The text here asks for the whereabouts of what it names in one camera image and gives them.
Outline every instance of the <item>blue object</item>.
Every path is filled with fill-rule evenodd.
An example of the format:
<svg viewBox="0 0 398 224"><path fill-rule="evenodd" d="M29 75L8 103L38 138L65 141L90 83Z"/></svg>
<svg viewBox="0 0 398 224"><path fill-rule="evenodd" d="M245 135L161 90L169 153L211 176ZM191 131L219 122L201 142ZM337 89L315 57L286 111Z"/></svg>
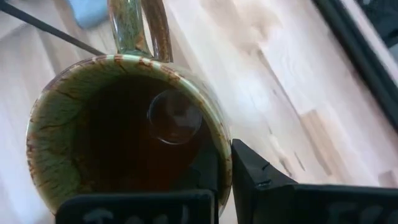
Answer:
<svg viewBox="0 0 398 224"><path fill-rule="evenodd" d="M84 29L93 27L108 18L107 0L67 0L77 24Z"/></svg>

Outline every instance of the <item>butcher block countertop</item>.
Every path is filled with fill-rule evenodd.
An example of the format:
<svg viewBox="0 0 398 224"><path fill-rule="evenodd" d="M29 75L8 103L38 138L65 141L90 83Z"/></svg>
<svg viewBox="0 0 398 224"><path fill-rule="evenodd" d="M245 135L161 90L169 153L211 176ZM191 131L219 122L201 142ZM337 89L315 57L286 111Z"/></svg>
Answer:
<svg viewBox="0 0 398 224"><path fill-rule="evenodd" d="M398 66L354 0L341 0L394 81ZM11 1L107 54L109 22L63 0ZM233 138L302 183L398 187L398 137L309 0L164 0L175 63L213 87ZM0 222L52 223L25 159L44 85L92 55L0 12ZM233 196L220 220L236 223Z"/></svg>

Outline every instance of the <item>green ceramic mug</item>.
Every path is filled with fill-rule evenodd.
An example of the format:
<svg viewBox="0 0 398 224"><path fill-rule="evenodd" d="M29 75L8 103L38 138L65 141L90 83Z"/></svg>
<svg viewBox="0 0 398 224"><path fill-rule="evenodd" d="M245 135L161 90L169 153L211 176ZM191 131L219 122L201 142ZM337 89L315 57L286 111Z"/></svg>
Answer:
<svg viewBox="0 0 398 224"><path fill-rule="evenodd" d="M146 79L143 85L156 82L160 85L171 86L200 109L208 126L210 139L221 158L219 169L222 170L223 175L221 175L221 191L218 195L219 215L221 215L231 190L232 160L229 130L224 123L216 96L194 74L171 63L172 51L162 0L143 2L141 0L109 0L108 6L118 54L89 58L67 68L44 88L33 106L27 128L27 158L34 185L52 213L55 213L64 201L76 195L113 192L112 188L104 187L102 190L93 188L93 180L90 179L91 171L81 168L81 164L92 159L91 156L93 156L95 159L92 161L97 162L99 170L103 172L99 172L98 178L112 179L115 175L109 170L100 169L103 161L98 160L97 153L89 154L89 156L79 154L79 150L84 151L86 147L102 147L105 144L97 142L97 140L102 141L101 138L96 138L91 142L86 141L86 137L91 134L90 131L82 134L80 130L82 130L81 127L89 125L88 119L90 119L90 125L94 126L94 131L101 128L104 130L104 133L99 136L104 136L105 139L112 134L118 135L115 134L115 132L118 133L117 130L104 129L105 122L109 123L107 125L126 123L124 127L134 129L134 124L124 122L119 116L110 117L110 119L102 118L104 121L97 120L92 124L93 118L87 112L89 110L87 105L99 93L106 95L107 88L115 82L143 78ZM141 8L146 14L151 31L154 56L151 55L144 36ZM120 102L119 97L130 93L108 96L113 106L119 106L122 108L121 111L124 111L124 107L128 108L126 109L128 114L134 113L136 108L130 103L124 102L125 105L119 105L118 102ZM139 91L131 94L135 94L131 98L133 101L142 98ZM93 107L94 111L102 112L112 107L112 104L104 108L96 106ZM117 150L117 146L109 149L106 156L113 157Z"/></svg>

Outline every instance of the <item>coffee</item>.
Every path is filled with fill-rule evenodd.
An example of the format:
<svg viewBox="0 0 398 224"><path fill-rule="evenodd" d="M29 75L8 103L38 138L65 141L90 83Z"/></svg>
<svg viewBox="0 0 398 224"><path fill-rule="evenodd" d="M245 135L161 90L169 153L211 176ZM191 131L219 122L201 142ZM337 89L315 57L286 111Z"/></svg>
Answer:
<svg viewBox="0 0 398 224"><path fill-rule="evenodd" d="M170 190L203 144L211 141L208 125L195 112L198 108L182 95L173 102L175 91L153 78L124 77L88 101L72 152L83 185L94 192ZM181 116L187 108L191 112ZM190 124L176 129L167 111L176 114L176 122Z"/></svg>

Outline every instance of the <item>dark liquid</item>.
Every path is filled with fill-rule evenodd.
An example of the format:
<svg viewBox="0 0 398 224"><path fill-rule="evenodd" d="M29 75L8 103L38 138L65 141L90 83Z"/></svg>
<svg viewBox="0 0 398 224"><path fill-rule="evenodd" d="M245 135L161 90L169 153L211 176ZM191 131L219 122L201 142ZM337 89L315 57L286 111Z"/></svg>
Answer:
<svg viewBox="0 0 398 224"><path fill-rule="evenodd" d="M149 105L170 89L160 80L129 77L92 97L80 116L73 149L82 186L94 192L170 190L202 145L211 141L204 119L185 144L167 144L153 137L147 119Z"/></svg>

